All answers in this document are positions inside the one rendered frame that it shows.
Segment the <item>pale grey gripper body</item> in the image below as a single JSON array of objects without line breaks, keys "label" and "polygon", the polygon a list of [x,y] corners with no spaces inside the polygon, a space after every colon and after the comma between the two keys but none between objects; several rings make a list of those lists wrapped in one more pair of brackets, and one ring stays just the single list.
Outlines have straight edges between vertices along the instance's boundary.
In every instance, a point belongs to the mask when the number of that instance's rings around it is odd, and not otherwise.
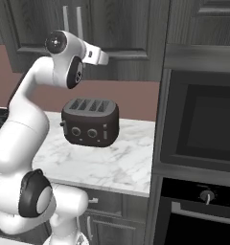
[{"label": "pale grey gripper body", "polygon": [[109,61],[109,55],[101,49],[98,49],[96,54],[96,64],[97,65],[107,65]]}]

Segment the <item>dark wood cabinet above microwave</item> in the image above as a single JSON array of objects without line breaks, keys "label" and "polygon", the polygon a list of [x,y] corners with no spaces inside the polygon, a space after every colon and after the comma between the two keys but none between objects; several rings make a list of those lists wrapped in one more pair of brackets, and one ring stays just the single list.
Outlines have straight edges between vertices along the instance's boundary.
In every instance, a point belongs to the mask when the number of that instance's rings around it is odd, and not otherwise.
[{"label": "dark wood cabinet above microwave", "polygon": [[171,0],[165,67],[230,72],[230,0]]}]

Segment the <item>dark wood base cabinet door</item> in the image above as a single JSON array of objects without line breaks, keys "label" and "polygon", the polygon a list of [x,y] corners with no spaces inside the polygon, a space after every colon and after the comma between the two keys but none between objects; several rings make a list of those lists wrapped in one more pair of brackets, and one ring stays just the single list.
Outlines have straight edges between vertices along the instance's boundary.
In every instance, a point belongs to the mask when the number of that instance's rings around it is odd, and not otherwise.
[{"label": "dark wood base cabinet door", "polygon": [[[86,217],[91,216],[93,240],[86,229]],[[144,245],[145,224],[121,217],[86,212],[80,218],[80,229],[90,245]]]}]

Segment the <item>dark brown four-slot toaster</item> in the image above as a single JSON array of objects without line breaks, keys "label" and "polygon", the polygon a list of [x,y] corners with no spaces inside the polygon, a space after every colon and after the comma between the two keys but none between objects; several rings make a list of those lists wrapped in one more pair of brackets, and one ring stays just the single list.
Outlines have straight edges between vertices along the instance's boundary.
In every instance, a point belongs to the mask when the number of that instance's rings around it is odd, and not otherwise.
[{"label": "dark brown four-slot toaster", "polygon": [[113,100],[72,99],[62,108],[59,125],[72,145],[107,147],[119,135],[119,106]]}]

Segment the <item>built-in grey microwave oven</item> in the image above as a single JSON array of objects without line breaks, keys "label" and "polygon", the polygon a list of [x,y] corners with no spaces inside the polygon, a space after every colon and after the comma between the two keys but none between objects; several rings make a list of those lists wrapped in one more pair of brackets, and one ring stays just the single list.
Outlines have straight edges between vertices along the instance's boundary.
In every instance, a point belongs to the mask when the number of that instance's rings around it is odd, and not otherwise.
[{"label": "built-in grey microwave oven", "polygon": [[160,160],[230,172],[230,73],[171,71]]}]

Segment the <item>dark wood drawer front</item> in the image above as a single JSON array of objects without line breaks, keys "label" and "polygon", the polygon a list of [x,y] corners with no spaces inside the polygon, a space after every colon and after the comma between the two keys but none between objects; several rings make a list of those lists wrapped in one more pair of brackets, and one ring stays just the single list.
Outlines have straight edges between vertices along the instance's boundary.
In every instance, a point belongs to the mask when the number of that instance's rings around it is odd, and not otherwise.
[{"label": "dark wood drawer front", "polygon": [[97,199],[97,203],[90,203],[88,208],[99,212],[122,214],[122,194],[99,189],[86,189],[90,200]]}]

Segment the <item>built-in black oven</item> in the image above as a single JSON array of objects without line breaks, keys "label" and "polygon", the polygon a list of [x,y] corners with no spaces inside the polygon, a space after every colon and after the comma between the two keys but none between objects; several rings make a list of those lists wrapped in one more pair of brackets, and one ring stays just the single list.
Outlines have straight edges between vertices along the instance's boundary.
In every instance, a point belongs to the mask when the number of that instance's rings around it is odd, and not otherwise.
[{"label": "built-in black oven", "polygon": [[153,245],[230,245],[230,187],[164,178]]}]

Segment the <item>dark wood wall cabinet door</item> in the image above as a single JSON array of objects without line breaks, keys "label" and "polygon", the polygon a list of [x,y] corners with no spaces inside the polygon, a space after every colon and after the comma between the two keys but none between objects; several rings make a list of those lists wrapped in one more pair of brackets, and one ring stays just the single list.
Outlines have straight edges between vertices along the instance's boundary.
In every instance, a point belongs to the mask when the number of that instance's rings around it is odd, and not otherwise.
[{"label": "dark wood wall cabinet door", "polygon": [[83,39],[109,55],[106,66],[87,65],[86,80],[161,79],[171,0],[71,0]]},{"label": "dark wood wall cabinet door", "polygon": [[4,0],[5,44],[15,73],[24,73],[42,55],[53,30],[64,29],[63,7],[72,0]]}]

